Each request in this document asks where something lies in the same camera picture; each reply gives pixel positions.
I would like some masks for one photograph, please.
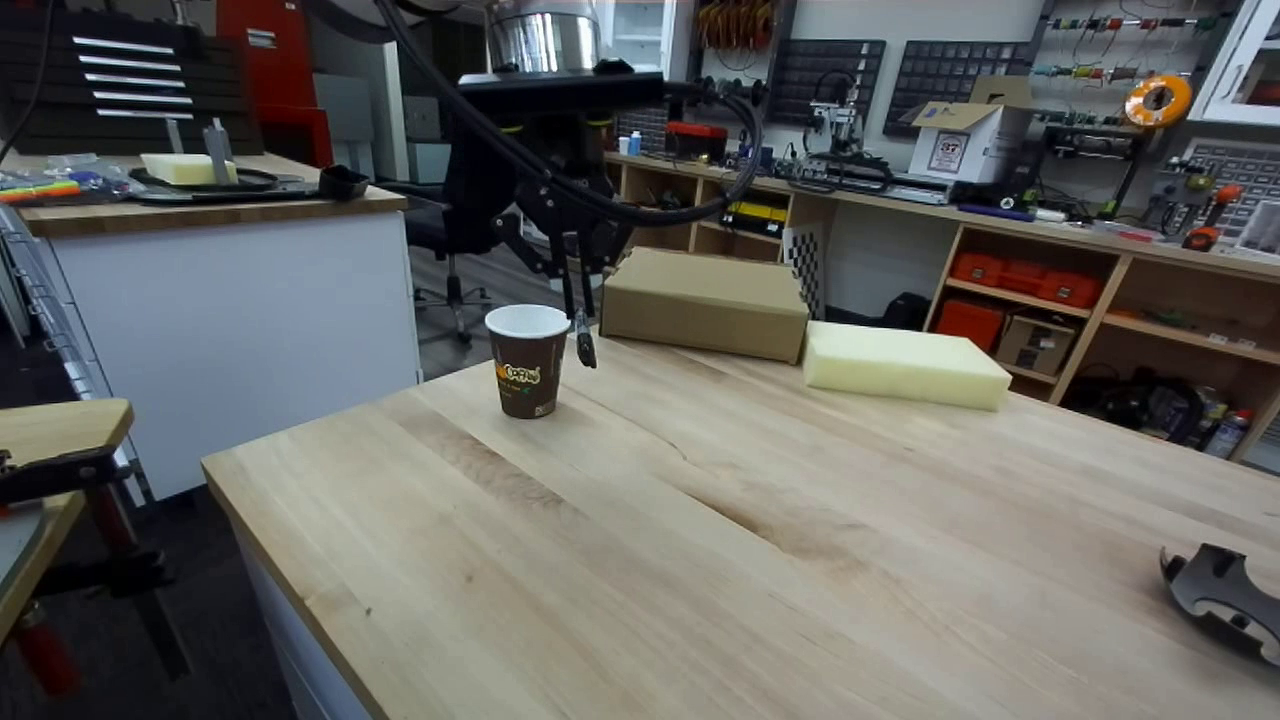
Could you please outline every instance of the yellow foam block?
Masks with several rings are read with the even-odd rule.
[[[209,155],[143,152],[142,164],[146,165],[147,174],[169,184],[218,184],[214,178],[214,159]],[[234,184],[236,163],[227,160],[225,164],[227,174]]]
[[[998,410],[1012,377],[969,338],[810,322],[809,387]]]

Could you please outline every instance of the orange tape roll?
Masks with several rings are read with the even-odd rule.
[[[1185,118],[1190,108],[1192,86],[1178,76],[1149,77],[1124,101],[1129,122],[1144,128],[1166,128]]]

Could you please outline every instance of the cup logo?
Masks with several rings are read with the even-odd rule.
[[[498,379],[508,380],[513,383],[524,383],[535,386],[543,382],[543,369],[541,366],[534,368],[515,368],[512,365],[495,364],[498,368]]]

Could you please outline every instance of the wooden countertop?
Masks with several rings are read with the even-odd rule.
[[[1161,546],[1280,593],[1280,483],[1010,395],[809,391],[598,341],[559,409],[483,364],[205,459],[374,717],[1276,717]]]
[[[127,168],[136,168],[142,164],[138,158],[106,158],[106,160],[115,161]],[[20,167],[42,168],[44,164],[44,156],[10,158],[5,160],[6,169]],[[315,181],[320,174],[320,170],[315,168],[276,155],[241,156],[236,159],[236,164],[241,168],[252,168],[274,174],[301,176],[308,181]],[[399,195],[370,187],[364,197],[352,200],[351,202],[296,200],[289,202],[192,205],[188,208],[116,202],[111,205],[23,208],[20,214],[27,227],[31,228],[32,234],[38,237],[70,237],[230,225],[236,223],[302,220],[337,215],[360,215],[365,213],[390,213],[407,206],[407,201]]]
[[[0,410],[0,447],[13,454],[13,464],[23,465],[76,450],[120,445],[132,424],[133,409],[128,401],[116,398]],[[9,582],[0,587],[0,638],[13,628],[31,591],[58,555],[84,507],[84,495],[49,497],[44,506],[36,536],[18,559]]]
[[[664,170],[668,173],[680,173],[701,178],[712,178],[724,183],[726,186],[731,184],[733,179],[737,177],[737,173],[727,172],[719,168],[712,168],[708,165],[703,165],[700,163],[673,163],[671,160],[659,160],[657,158],[645,158],[643,155],[637,156],[618,155],[617,152],[607,152],[605,156],[607,160],[612,163],[634,165],[636,168],[646,168],[652,170]],[[812,195],[814,197],[820,197],[826,200],[854,202],[858,205],[869,205],[873,208],[884,208],[887,210],[897,210],[901,213],[913,213],[916,215],[941,218],[972,228],[979,228],[989,232],[1004,233],[1018,237],[1034,237],[1039,240],[1057,242],[1061,245],[1071,245],[1087,250],[1097,250],[1100,252],[1112,252],[1112,254],[1126,252],[1139,258],[1149,258],[1152,260],[1160,260],[1162,263],[1171,263],[1175,265],[1203,268],[1207,270],[1236,274],[1236,275],[1262,279],[1266,282],[1280,282],[1280,264],[1256,263],[1252,260],[1243,260],[1240,258],[1230,258],[1226,255],[1215,255],[1210,252],[1196,252],[1192,250],[1183,250],[1181,247],[1170,247],[1162,245],[1152,245],[1147,242],[1135,242],[1110,233],[1101,233],[1083,228],[1075,228],[1062,223],[1042,223],[1042,222],[1023,223],[1019,220],[1010,220],[1006,218],[992,218],[988,215],[978,215],[975,213],[961,213],[960,210],[956,210],[955,206],[951,205],[925,205],[923,202],[909,202],[906,200],[895,200],[892,197],[881,197],[878,195],[867,195],[861,192],[840,191],[831,193],[817,193],[791,187],[786,181],[777,178],[756,178],[753,182],[753,186],[764,190],[772,190],[776,192],[794,192],[801,195]]]

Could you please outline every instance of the orange storage bin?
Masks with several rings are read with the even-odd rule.
[[[1102,283],[1080,273],[1051,272],[1041,283],[1038,297],[1070,305],[1071,307],[1093,307],[1102,292]]]
[[[1000,273],[1004,269],[1005,261],[1000,258],[980,252],[961,252],[951,264],[951,277],[957,281],[996,287],[1000,284]]]
[[[947,300],[942,304],[942,315],[933,332],[966,337],[983,352],[991,352],[1004,327],[1005,313],[996,307],[968,300]]]
[[[1048,268],[1039,263],[1010,260],[1000,273],[1000,287],[1027,295],[1038,295]]]

